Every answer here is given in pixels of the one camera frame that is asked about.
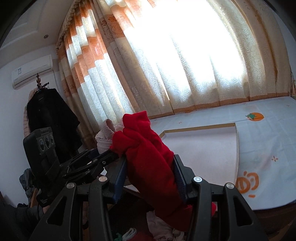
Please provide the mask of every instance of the white tablecloth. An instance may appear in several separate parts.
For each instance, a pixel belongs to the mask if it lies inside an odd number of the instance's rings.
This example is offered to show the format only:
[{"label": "white tablecloth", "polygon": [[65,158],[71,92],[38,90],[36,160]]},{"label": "white tablecloth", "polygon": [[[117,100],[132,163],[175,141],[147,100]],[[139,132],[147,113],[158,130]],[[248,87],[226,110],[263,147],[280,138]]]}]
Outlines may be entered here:
[{"label": "white tablecloth", "polygon": [[296,101],[291,97],[158,118],[151,120],[151,127],[160,134],[164,130],[223,123],[237,126],[236,186],[250,207],[269,209],[296,200]]}]

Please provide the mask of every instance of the air conditioner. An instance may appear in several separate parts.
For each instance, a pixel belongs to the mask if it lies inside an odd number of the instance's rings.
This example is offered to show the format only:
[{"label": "air conditioner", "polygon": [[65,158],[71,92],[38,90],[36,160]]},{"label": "air conditioner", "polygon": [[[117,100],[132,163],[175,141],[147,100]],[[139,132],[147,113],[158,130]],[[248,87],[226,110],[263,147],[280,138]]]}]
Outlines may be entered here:
[{"label": "air conditioner", "polygon": [[43,75],[53,70],[52,56],[47,55],[16,68],[11,73],[14,89],[35,79],[37,74]]}]

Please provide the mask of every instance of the orange and white curtain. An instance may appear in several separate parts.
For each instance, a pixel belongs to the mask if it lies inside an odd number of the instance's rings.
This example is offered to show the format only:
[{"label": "orange and white curtain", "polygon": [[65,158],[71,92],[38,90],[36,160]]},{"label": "orange and white curtain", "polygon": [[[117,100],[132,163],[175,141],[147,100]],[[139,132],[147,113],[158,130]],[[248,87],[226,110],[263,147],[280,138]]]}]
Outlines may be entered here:
[{"label": "orange and white curtain", "polygon": [[64,90],[94,133],[124,113],[157,118],[290,94],[285,42],[261,1],[76,0],[66,23]]}]

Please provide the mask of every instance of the white wall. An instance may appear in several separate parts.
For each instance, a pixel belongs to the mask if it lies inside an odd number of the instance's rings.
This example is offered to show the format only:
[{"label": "white wall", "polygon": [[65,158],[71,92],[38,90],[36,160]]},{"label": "white wall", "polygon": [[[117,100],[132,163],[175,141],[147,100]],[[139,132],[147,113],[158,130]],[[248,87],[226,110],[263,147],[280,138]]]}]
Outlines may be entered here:
[{"label": "white wall", "polygon": [[284,36],[285,43],[288,50],[288,56],[290,61],[290,66],[292,73],[294,75],[294,78],[296,78],[296,40],[293,38],[290,30],[287,28],[287,26],[284,24],[284,22],[281,20],[281,18],[273,11],[273,14],[280,26],[281,32]]},{"label": "white wall", "polygon": [[[11,72],[15,68],[43,57],[52,55],[57,59],[55,46],[50,45],[25,54],[8,63],[0,69],[0,191],[8,203],[17,206],[18,203],[28,203],[19,177],[29,168],[22,141],[24,139],[23,116],[24,107],[28,102],[29,92],[36,87],[36,80],[22,85],[18,89],[12,88]],[[50,88],[61,90],[61,79],[58,69],[41,75],[41,83],[49,82]]]}]

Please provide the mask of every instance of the black coat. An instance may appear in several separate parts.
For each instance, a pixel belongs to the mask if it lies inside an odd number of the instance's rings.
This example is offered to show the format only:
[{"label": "black coat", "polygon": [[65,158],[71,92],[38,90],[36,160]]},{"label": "black coat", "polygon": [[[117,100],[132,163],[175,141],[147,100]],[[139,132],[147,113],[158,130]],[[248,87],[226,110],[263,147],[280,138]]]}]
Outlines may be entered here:
[{"label": "black coat", "polygon": [[27,105],[30,131],[51,127],[60,163],[77,154],[82,145],[79,121],[56,89],[41,89]]}]

